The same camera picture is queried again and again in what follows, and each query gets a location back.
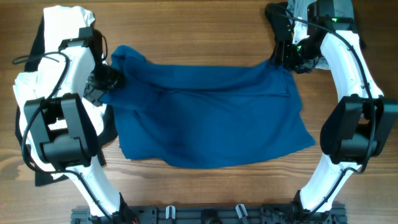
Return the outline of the blue t-shirt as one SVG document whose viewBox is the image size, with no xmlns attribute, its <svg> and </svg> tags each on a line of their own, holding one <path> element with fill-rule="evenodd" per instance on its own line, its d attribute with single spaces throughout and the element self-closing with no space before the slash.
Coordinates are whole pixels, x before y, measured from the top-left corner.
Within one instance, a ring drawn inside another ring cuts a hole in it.
<svg viewBox="0 0 398 224">
<path fill-rule="evenodd" d="M 275 159 L 313 146 L 286 69 L 159 65 L 128 46 L 112 54 L 125 77 L 105 94 L 127 159 L 212 169 Z"/>
</svg>

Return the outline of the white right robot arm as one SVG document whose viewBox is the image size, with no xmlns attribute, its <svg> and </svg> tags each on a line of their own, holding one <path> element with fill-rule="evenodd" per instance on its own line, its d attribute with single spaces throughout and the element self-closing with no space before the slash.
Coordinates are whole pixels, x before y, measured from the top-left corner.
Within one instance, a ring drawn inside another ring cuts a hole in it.
<svg viewBox="0 0 398 224">
<path fill-rule="evenodd" d="M 320 132 L 322 158 L 290 206 L 291 220 L 310 220 L 327 214 L 347 179 L 380 155 L 397 101 L 383 95 L 367 68 L 351 1 L 270 3 L 265 15 L 275 35 L 272 62 L 309 73 L 325 61 L 338 94 Z"/>
</svg>

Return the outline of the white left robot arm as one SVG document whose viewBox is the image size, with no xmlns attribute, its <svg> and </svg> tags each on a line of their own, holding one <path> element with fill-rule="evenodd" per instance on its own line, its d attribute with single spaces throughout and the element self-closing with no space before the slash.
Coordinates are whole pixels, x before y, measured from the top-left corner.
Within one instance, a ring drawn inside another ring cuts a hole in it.
<svg viewBox="0 0 398 224">
<path fill-rule="evenodd" d="M 106 177 L 98 156 L 101 145 L 82 103 L 102 106 L 100 98 L 123 85 L 122 74 L 106 64 L 102 33 L 82 27 L 77 38 L 64 38 L 54 52 L 28 62 L 59 55 L 65 65 L 48 97 L 27 100 L 27 119 L 21 142 L 25 164 L 36 173 L 65 175 L 78 187 L 91 223 L 137 223 L 123 196 Z"/>
</svg>

